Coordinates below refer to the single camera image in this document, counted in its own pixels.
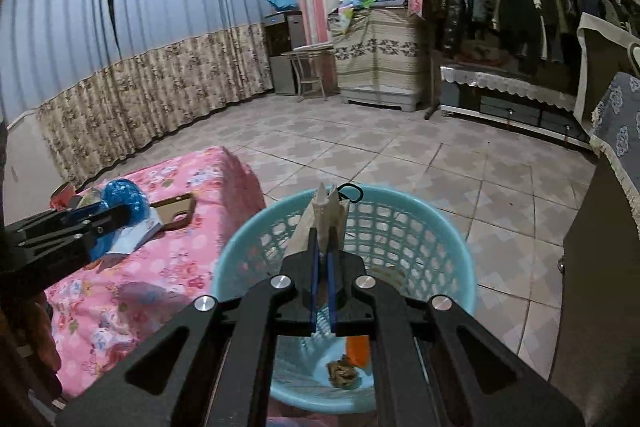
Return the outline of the blue plastic bag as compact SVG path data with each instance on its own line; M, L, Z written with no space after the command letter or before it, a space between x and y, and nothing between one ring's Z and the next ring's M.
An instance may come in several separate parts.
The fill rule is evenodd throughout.
M128 179L108 182L101 193L99 211L91 217L90 259L101 259L112 248L118 231L138 225L149 215L149 201L137 184Z

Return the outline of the brown paper ball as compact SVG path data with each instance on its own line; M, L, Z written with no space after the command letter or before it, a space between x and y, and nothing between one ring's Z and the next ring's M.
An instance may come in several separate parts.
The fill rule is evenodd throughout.
M329 382L337 389L354 389L359 385L360 377L356 366L347 355L339 360L326 363Z

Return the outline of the beige paper napkin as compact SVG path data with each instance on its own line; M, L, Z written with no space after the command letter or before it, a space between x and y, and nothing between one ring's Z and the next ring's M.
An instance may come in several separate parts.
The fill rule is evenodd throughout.
M320 183L286 246L281 274L291 279L296 296L292 310L282 317L302 323L304 334L317 330L323 306L334 306L335 257L344 244L349 205L336 187Z

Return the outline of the orange plastic bag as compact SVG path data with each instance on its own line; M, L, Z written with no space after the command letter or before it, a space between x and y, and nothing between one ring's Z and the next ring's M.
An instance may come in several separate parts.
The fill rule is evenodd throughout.
M366 369L371 360L368 336L350 336L346 338L345 355L352 366Z

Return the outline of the white cabinet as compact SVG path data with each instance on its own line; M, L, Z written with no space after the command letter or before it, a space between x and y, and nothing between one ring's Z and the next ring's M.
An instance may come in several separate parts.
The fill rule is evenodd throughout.
M23 113L8 128L4 169L3 210L6 223L50 209L50 196L62 183L34 110Z

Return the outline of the pink floral tablecloth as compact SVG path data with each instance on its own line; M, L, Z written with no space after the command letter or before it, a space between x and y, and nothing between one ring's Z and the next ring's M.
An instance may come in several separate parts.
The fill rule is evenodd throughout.
M194 195L193 217L114 265L80 269L47 289L62 362L58 380L69 398L208 293L224 246L266 205L253 170L221 146L162 161L128 178L151 202Z

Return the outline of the light blue booklet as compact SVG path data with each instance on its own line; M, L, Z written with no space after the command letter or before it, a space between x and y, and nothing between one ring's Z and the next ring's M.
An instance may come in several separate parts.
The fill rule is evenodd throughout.
M128 256L152 239L163 228L163 222L156 209L149 209L149 216L134 225L119 229L107 256Z

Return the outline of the sofa with lace cover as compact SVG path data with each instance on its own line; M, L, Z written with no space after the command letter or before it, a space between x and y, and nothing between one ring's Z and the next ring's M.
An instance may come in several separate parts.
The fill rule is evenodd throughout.
M639 422L639 39L582 14L574 116L597 165L563 239L550 373L588 426Z

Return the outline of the teal plastic basket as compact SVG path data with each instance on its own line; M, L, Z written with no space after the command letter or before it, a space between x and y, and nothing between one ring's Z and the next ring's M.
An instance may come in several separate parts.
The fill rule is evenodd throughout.
M436 208L409 194L377 185L350 188L358 202L349 207L344 248L362 258L369 274L398 293L426 301L446 295L473 312L474 262L463 237ZM212 293L220 301L243 296L279 273L288 243L314 193L303 191L259 211L234 233L217 262ZM331 385L326 366L344 355L346 341L330 329L321 306L310 337L281 337L277 343L270 395L290 407L328 414L375 409L373 376L361 369L354 387Z

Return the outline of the brown phone case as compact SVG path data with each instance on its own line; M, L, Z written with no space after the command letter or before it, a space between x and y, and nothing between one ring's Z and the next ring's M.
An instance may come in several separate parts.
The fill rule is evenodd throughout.
M160 231L169 232L180 230L192 222L196 207L196 197L193 193L184 193L152 202L151 207L156 210L162 228Z

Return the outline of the blue floral curtain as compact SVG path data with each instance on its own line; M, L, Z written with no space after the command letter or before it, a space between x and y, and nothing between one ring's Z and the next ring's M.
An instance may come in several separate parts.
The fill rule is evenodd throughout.
M267 0L1 0L1 98L62 179L272 87Z

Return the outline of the low tv cabinet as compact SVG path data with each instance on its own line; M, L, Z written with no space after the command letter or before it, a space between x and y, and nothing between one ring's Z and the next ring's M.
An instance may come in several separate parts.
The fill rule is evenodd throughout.
M486 120L573 148L590 147L588 134L573 113L573 95L462 64L442 65L438 75L442 113Z

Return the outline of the water dispenser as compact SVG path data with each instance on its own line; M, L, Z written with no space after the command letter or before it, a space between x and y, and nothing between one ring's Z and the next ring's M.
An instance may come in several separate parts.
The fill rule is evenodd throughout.
M303 14L294 10L268 15L264 29L274 92L296 95L297 80L286 54L306 44Z

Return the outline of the covered storage cabinet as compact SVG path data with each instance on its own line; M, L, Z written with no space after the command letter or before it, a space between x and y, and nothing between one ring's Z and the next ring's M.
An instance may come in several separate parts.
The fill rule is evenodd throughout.
M430 37L403 5L328 15L337 88L345 103L414 112L430 92Z

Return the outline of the clothes rack with clothes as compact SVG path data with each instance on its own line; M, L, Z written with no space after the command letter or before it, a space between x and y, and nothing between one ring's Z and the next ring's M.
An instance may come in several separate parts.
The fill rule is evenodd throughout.
M579 23L638 38L634 0L431 0L435 48L454 82L525 98L570 112L587 92L579 86Z

